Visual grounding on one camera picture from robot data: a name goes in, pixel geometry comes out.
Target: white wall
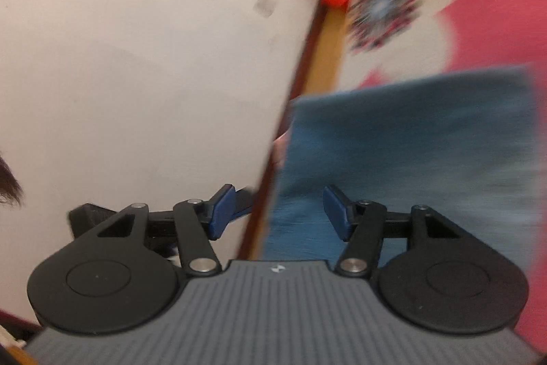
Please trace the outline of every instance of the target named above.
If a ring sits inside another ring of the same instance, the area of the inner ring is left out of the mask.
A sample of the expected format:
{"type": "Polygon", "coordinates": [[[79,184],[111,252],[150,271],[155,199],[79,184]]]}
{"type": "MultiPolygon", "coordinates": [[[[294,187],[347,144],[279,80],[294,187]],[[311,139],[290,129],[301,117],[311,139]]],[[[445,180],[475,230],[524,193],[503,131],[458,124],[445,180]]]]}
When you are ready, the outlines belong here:
{"type": "Polygon", "coordinates": [[[81,203],[258,183],[316,0],[255,2],[0,0],[0,150],[26,193],[0,209],[0,308],[34,316],[28,275],[81,203]]]}

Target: blue towel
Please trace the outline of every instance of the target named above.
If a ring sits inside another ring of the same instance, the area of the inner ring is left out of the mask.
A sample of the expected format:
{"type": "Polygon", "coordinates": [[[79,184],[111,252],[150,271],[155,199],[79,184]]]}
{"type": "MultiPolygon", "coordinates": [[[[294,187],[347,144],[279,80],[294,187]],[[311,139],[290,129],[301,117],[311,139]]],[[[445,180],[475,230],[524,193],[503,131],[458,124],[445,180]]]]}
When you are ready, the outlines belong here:
{"type": "MultiPolygon", "coordinates": [[[[390,211],[426,204],[527,270],[539,227],[532,82],[522,68],[465,71],[306,97],[293,105],[263,258],[335,261],[322,190],[390,211]]],[[[386,240],[381,264],[404,250],[386,240]]]]}

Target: hair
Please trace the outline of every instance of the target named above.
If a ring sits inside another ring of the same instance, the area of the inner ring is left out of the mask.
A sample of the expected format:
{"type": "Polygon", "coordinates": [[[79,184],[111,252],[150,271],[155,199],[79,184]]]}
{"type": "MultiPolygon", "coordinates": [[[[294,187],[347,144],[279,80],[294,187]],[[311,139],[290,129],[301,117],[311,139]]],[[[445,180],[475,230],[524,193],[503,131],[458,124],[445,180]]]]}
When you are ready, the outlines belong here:
{"type": "Polygon", "coordinates": [[[21,205],[21,198],[23,198],[23,189],[6,161],[0,156],[0,204],[21,205]]]}

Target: silver screw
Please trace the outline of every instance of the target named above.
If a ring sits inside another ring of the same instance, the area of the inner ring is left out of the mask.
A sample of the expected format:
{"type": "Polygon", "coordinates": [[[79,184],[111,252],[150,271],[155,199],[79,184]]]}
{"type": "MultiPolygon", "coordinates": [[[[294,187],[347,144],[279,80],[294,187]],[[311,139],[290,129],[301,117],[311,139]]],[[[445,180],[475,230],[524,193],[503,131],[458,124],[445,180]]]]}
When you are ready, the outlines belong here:
{"type": "Polygon", "coordinates": [[[200,257],[190,262],[190,269],[196,272],[211,272],[217,267],[217,262],[211,258],[200,257]]]}
{"type": "Polygon", "coordinates": [[[346,258],[340,263],[340,267],[346,272],[363,272],[368,265],[365,260],[360,258],[346,258]]]}

